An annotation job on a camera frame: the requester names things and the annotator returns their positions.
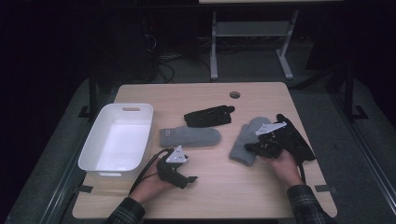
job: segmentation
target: white storage bin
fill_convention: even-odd
[[[78,159],[99,176],[133,178],[149,140],[153,108],[148,104],[110,104],[100,111]]]

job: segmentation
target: metal stand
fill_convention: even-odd
[[[210,52],[210,78],[216,80],[219,77],[216,58],[217,36],[284,36],[285,41],[282,48],[276,50],[276,55],[286,79],[293,79],[293,74],[290,71],[285,55],[298,12],[299,10],[294,10],[289,21],[217,21],[216,11],[214,11],[212,21],[212,50]]]
[[[368,116],[364,112],[360,105],[355,105],[358,114],[354,114],[353,109],[353,71],[348,68],[346,71],[346,85],[345,85],[345,96],[344,96],[344,113],[349,121],[353,122],[355,119],[368,119]]]
[[[88,83],[90,87],[90,105],[83,106],[78,114],[79,118],[88,118],[89,122],[93,121],[94,116],[97,112],[97,97],[96,97],[96,82],[94,78],[93,69],[88,77]]]

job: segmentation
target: sleeve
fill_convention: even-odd
[[[138,224],[146,211],[131,198],[125,198],[104,222],[105,224]]]
[[[314,192],[307,185],[296,185],[289,188],[288,197],[298,224],[336,223],[323,211]]]

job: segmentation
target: gray fabric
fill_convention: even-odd
[[[259,139],[256,136],[256,132],[264,123],[271,123],[267,118],[257,117],[253,119],[249,125],[244,124],[241,129],[241,133],[235,140],[233,144],[233,149],[231,149],[229,158],[234,161],[238,161],[246,166],[253,165],[256,159],[256,154],[253,152],[246,151],[245,144],[256,143]]]
[[[161,147],[211,147],[219,143],[221,135],[214,128],[180,126],[160,130]]]

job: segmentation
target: hand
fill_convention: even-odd
[[[297,170],[297,163],[287,150],[283,149],[277,159],[260,158],[271,165],[277,177],[281,179],[288,188],[304,184]]]
[[[174,187],[169,182],[162,181],[160,177],[157,175],[157,162],[160,159],[157,159],[154,163],[146,171],[144,179],[140,182],[136,189],[129,195],[130,198],[134,199],[140,204],[145,203],[146,201],[155,198],[161,192],[166,189],[171,189]]]

